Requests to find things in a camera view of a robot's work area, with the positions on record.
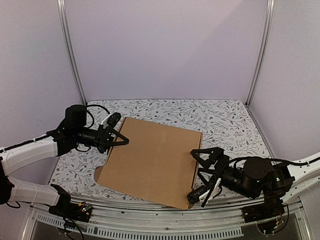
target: robotic hand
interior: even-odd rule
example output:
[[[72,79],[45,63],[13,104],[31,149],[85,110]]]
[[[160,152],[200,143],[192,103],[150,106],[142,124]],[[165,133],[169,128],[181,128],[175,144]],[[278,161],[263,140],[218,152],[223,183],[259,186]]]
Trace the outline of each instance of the robotic hand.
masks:
[[[88,107],[101,107],[109,114],[97,130],[91,129],[94,118]],[[87,124],[87,113],[92,124]],[[114,127],[120,113],[110,114],[100,105],[72,105],[65,110],[65,118],[57,129],[17,145],[0,148],[0,204],[8,202],[41,203],[50,206],[49,213],[77,221],[89,222],[92,206],[85,202],[75,204],[60,186],[39,185],[9,176],[12,172],[42,159],[62,156],[79,144],[97,148],[103,154],[110,147],[126,145],[129,140]],[[121,141],[114,141],[114,136]]]
[[[209,154],[206,160],[200,154]],[[268,219],[285,212],[283,203],[290,203],[309,187],[320,182],[320,152],[301,160],[288,161],[275,158],[238,157],[230,160],[219,147],[194,149],[193,158],[202,166],[198,177],[203,185],[188,194],[191,204],[202,203],[219,195],[221,186],[239,193],[249,199],[256,199],[263,192],[264,202],[242,208],[246,223]],[[245,160],[243,167],[237,163]],[[212,175],[209,180],[202,175]]]

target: ventilation grille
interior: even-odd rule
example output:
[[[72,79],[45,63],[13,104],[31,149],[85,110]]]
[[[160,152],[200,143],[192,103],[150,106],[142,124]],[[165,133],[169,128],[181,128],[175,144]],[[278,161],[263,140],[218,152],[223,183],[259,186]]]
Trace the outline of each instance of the ventilation grille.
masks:
[[[38,212],[36,219],[39,222],[58,228],[63,228],[64,226],[64,221],[56,216]],[[81,230],[87,235],[114,240],[222,240],[244,236],[241,227],[197,233],[136,233],[90,225],[87,226],[86,230],[83,230],[83,228]]]

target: white wall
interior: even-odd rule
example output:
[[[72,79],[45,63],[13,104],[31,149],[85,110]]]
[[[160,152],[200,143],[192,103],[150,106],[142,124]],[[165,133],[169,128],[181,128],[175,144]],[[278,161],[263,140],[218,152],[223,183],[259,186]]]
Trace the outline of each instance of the white wall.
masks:
[[[245,100],[267,1],[68,0],[88,100]]]
[[[252,112],[278,158],[320,151],[320,1],[276,1]],[[319,186],[300,196],[320,239]]]
[[[65,108],[80,103],[56,0],[1,1],[0,83],[2,147],[55,129]],[[46,159],[12,175],[47,184],[55,163]],[[26,211],[0,206],[0,239],[19,239]]]

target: leaf pattern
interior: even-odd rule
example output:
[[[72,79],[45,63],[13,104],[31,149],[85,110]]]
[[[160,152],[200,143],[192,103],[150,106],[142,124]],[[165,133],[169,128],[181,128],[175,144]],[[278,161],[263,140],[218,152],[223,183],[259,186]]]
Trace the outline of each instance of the leaf pattern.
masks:
[[[245,156],[269,157],[269,152],[245,106],[238,100],[104,100],[91,101],[106,107],[111,113],[151,121],[203,133],[202,148],[220,147],[230,158]],[[98,107],[89,109],[95,118],[94,129],[107,116]],[[117,192],[95,183],[94,172],[103,166],[106,154],[92,148],[89,152],[72,150],[59,158],[50,183],[60,185],[76,195],[133,201],[143,199]],[[197,179],[196,188],[201,185]],[[223,188],[219,198],[236,197],[237,193]]]

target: cardboard box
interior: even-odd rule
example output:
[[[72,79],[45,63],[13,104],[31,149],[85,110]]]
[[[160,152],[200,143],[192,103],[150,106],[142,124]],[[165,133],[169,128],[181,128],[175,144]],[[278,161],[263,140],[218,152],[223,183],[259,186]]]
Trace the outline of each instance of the cardboard box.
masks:
[[[129,144],[110,149],[95,172],[98,184],[155,203],[189,209],[198,164],[190,154],[200,149],[202,133],[125,118],[119,132]]]

